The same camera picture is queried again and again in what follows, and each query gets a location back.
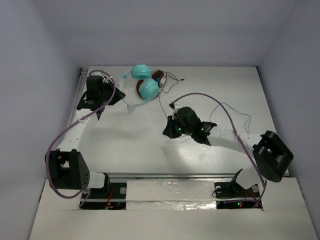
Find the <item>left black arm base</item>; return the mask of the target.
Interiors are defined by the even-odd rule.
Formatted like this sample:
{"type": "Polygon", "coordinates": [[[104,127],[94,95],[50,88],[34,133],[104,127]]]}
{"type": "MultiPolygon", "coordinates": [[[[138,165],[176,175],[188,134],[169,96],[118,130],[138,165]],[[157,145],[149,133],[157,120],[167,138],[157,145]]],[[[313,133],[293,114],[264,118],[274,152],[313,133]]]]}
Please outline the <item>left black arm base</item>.
{"type": "Polygon", "coordinates": [[[104,186],[91,188],[90,195],[82,194],[80,209],[82,210],[125,210],[127,208],[127,181],[110,178],[104,174],[104,186]]]}

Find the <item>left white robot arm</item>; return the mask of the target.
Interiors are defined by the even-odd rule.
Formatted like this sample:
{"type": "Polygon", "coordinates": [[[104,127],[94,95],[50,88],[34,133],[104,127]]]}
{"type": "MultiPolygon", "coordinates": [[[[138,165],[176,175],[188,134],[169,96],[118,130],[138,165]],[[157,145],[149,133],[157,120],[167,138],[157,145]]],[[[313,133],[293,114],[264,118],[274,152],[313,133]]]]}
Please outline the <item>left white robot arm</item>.
{"type": "Polygon", "coordinates": [[[113,77],[104,71],[99,75],[90,74],[85,87],[75,107],[72,123],[52,141],[45,154],[49,185],[63,199],[68,196],[61,190],[76,190],[70,199],[80,194],[88,196],[92,191],[100,197],[111,193],[108,174],[90,171],[81,147],[105,108],[122,100],[125,94],[117,88],[113,77]]]}

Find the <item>teal headphones with cable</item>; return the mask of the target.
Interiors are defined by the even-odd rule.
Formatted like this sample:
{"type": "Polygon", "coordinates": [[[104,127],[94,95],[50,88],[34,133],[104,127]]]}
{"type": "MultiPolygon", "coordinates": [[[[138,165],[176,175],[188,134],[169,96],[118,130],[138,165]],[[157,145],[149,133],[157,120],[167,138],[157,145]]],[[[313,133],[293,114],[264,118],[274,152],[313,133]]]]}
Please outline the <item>teal headphones with cable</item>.
{"type": "Polygon", "coordinates": [[[122,75],[122,77],[120,79],[120,83],[118,85],[122,89],[125,87],[126,80],[128,79],[128,77],[131,77],[132,80],[135,80],[136,84],[137,84],[138,80],[141,80],[141,79],[142,80],[146,80],[146,82],[143,85],[143,87],[146,87],[145,88],[145,90],[146,90],[145,93],[146,94],[144,94],[144,92],[141,93],[142,96],[145,98],[145,99],[142,99],[142,102],[140,102],[140,103],[130,103],[127,100],[124,101],[125,104],[127,105],[127,111],[129,113],[133,112],[138,107],[144,106],[145,104],[147,104],[148,102],[150,102],[151,100],[156,99],[156,98],[159,101],[160,108],[162,110],[164,110],[162,102],[161,102],[161,94],[162,93],[168,94],[170,92],[170,90],[173,88],[173,86],[175,86],[177,84],[176,84],[176,81],[174,80],[175,83],[172,84],[172,86],[170,86],[168,90],[164,90],[164,88],[165,88],[164,87],[162,89],[162,91],[160,91],[159,88],[158,88],[158,84],[155,81],[153,81],[153,79],[151,78],[152,72],[155,71],[155,70],[151,70],[145,64],[137,64],[134,67],[132,67],[130,70],[126,71],[122,75]]]}

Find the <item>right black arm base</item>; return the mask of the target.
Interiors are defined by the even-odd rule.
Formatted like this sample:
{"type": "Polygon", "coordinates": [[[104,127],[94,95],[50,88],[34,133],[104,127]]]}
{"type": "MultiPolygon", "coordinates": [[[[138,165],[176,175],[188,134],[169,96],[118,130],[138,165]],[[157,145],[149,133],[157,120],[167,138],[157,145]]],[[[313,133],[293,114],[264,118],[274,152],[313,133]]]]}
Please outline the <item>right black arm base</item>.
{"type": "Polygon", "coordinates": [[[263,209],[258,184],[243,188],[236,180],[243,169],[240,169],[231,181],[216,182],[212,197],[217,200],[218,210],[263,209]]]}

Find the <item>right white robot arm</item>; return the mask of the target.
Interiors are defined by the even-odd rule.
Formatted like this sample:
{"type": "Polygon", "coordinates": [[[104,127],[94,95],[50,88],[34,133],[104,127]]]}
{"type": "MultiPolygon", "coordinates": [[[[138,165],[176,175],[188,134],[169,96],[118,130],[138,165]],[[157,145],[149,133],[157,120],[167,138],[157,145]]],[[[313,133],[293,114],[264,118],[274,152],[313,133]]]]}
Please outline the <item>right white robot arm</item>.
{"type": "Polygon", "coordinates": [[[279,183],[294,159],[293,153],[273,131],[263,134],[237,133],[234,129],[218,127],[201,121],[190,107],[179,107],[167,117],[163,135],[176,139],[190,136],[196,143],[222,147],[247,155],[251,166],[238,170],[231,181],[215,184],[212,195],[221,200],[244,198],[253,187],[266,182],[279,183]]]}

